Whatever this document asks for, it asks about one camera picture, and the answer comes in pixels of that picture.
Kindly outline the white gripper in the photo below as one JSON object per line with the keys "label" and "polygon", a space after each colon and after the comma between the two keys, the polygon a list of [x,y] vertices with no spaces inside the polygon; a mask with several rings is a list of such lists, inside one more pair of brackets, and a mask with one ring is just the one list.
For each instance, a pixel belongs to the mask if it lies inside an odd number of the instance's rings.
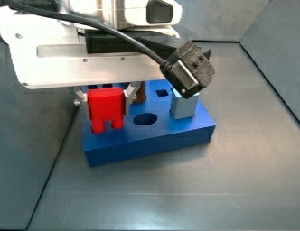
{"label": "white gripper", "polygon": [[[172,20],[149,23],[149,1],[124,0],[120,4],[114,0],[55,0],[62,14],[101,16],[112,28],[176,36],[173,26],[181,21],[181,5],[176,0],[160,0],[172,6]],[[158,64],[137,50],[89,52],[85,33],[92,28],[53,16],[54,13],[43,17],[9,5],[0,7],[0,38],[9,44],[21,85],[29,89],[69,87],[74,105],[90,119],[88,94],[77,86],[130,82],[124,90],[128,116],[142,85],[133,81],[162,79]]]}

